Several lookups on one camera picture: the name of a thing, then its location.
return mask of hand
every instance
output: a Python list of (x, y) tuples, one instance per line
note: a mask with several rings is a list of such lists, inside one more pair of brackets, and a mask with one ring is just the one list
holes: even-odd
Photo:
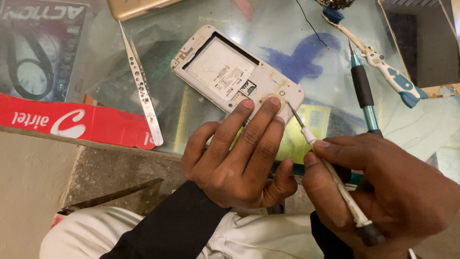
[[(284, 160), (276, 171), (275, 181), (266, 183), (284, 133), (284, 120), (275, 117), (280, 108), (278, 98), (268, 98), (231, 151), (236, 134), (254, 110), (252, 100), (242, 101), (225, 121), (201, 126), (185, 148), (184, 176), (222, 208), (270, 207), (293, 195), (297, 183), (291, 160)], [(211, 144), (204, 152), (212, 135)]]
[(305, 155), (305, 190), (321, 222), (355, 258), (406, 259), (409, 248), (445, 230), (460, 209), (458, 184), (388, 140), (367, 133), (334, 137), (317, 141), (315, 151), (333, 164), (363, 170), (375, 187), (375, 193), (351, 192), (387, 238), (365, 247), (329, 171), (315, 154)]

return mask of red airtel box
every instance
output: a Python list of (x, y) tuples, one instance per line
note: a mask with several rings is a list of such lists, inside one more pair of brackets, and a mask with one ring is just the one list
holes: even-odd
[(123, 147), (155, 147), (145, 116), (107, 107), (0, 94), (0, 125)]

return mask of finger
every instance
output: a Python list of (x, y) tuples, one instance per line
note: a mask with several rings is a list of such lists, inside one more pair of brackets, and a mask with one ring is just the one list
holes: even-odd
[(313, 152), (305, 155), (304, 165), (303, 186), (321, 221), (329, 229), (352, 225), (352, 216), (327, 167)]
[(276, 170), (275, 180), (265, 185), (262, 192), (260, 207), (271, 207), (277, 202), (291, 197), (297, 191), (297, 182), (294, 178), (294, 162), (285, 159)]
[(233, 110), (214, 134), (209, 148), (203, 155), (207, 159), (207, 166), (216, 168), (225, 159), (236, 134), (254, 110), (254, 102), (246, 99)]
[(214, 135), (222, 121), (212, 121), (203, 124), (189, 138), (182, 156), (182, 169), (184, 173), (192, 169), (204, 153), (206, 142)]
[(262, 139), (262, 136), (264, 136), (268, 125), (272, 122), (280, 108), (281, 101), (278, 98), (268, 98), (241, 133), (236, 144), (230, 151), (228, 159), (238, 162), (242, 161), (244, 162), (242, 164), (243, 168), (246, 167), (246, 162), (251, 158), (257, 144)]
[(369, 141), (381, 139), (380, 137), (370, 134), (370, 133), (363, 133), (356, 136), (338, 136), (332, 138), (325, 138), (323, 141), (340, 145), (340, 146), (357, 146), (361, 144), (366, 144)]
[(362, 212), (374, 223), (390, 224), (394, 222), (394, 218), (378, 202), (375, 193), (352, 191), (350, 194)]
[(257, 194), (264, 188), (265, 181), (278, 154), (283, 134), (284, 120), (281, 117), (276, 117), (268, 125), (247, 166), (246, 164), (243, 165), (246, 168), (243, 173), (243, 182), (249, 184), (248, 188), (253, 189)]
[(315, 153), (329, 161), (349, 169), (364, 170), (371, 154), (375, 152), (373, 145), (340, 146), (326, 141), (316, 141)]

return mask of screwdriver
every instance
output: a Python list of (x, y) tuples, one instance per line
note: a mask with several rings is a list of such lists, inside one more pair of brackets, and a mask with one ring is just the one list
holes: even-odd
[(374, 112), (374, 99), (372, 98), (371, 87), (364, 66), (361, 65), (359, 55), (356, 54), (353, 43), (348, 39), (351, 53), (351, 76), (355, 85), (356, 96), (359, 106), (364, 113), (368, 133), (372, 133), (383, 138), (382, 131), (377, 124), (377, 118)]
[[(305, 139), (307, 140), (307, 143), (311, 146), (311, 149), (313, 150), (313, 152), (315, 152), (315, 149), (314, 149), (314, 145), (316, 142), (315, 135), (313, 135), (309, 127), (305, 127), (304, 123), (298, 116), (296, 110), (294, 110), (294, 108), (291, 106), (291, 104), (289, 102), (287, 104), (291, 108), (292, 113), (294, 114), (295, 118), (297, 119), (297, 121), (299, 122), (302, 128), (300, 132), (302, 133), (302, 135), (304, 135)], [(337, 189), (339, 190), (340, 194), (342, 195), (342, 198), (344, 199), (345, 203), (348, 206), (348, 209), (353, 215), (353, 220), (356, 223), (356, 227), (358, 228), (358, 233), (363, 243), (368, 247), (373, 247), (381, 243), (384, 243), (386, 241), (386, 238), (374, 226), (372, 220), (369, 220), (366, 217), (366, 215), (362, 212), (361, 208), (358, 206), (358, 204), (355, 202), (355, 200), (350, 195), (348, 190), (345, 188), (344, 183), (340, 179), (339, 175), (337, 174), (337, 171), (334, 169), (332, 164), (322, 158), (320, 159), (323, 162), (323, 164), (327, 167), (329, 172), (331, 173), (332, 178), (337, 185)]]

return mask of white screwdriver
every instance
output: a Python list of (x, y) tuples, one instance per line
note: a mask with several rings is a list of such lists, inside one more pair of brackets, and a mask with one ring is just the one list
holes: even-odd
[[(287, 103), (292, 110), (295, 118), (299, 122), (302, 130), (300, 131), (302, 135), (304, 135), (307, 143), (311, 146), (313, 152), (315, 152), (314, 145), (316, 142), (316, 137), (313, 135), (309, 127), (305, 127), (302, 120), (298, 116), (296, 110), (292, 108), (291, 104)], [(353, 215), (353, 219), (356, 223), (356, 227), (358, 228), (358, 232), (360, 237), (362, 238), (363, 243), (368, 247), (373, 247), (384, 243), (386, 238), (383, 234), (374, 226), (372, 220), (369, 220), (368, 217), (362, 212), (361, 208), (355, 202), (353, 197), (350, 195), (348, 190), (345, 188), (344, 183), (340, 179), (337, 171), (334, 169), (331, 163), (327, 162), (326, 160), (320, 158), (323, 164), (328, 168), (329, 172), (331, 172), (332, 178), (334, 182), (337, 184), (337, 189), (339, 189), (340, 194), (342, 195), (345, 203), (348, 206), (351, 214)]]

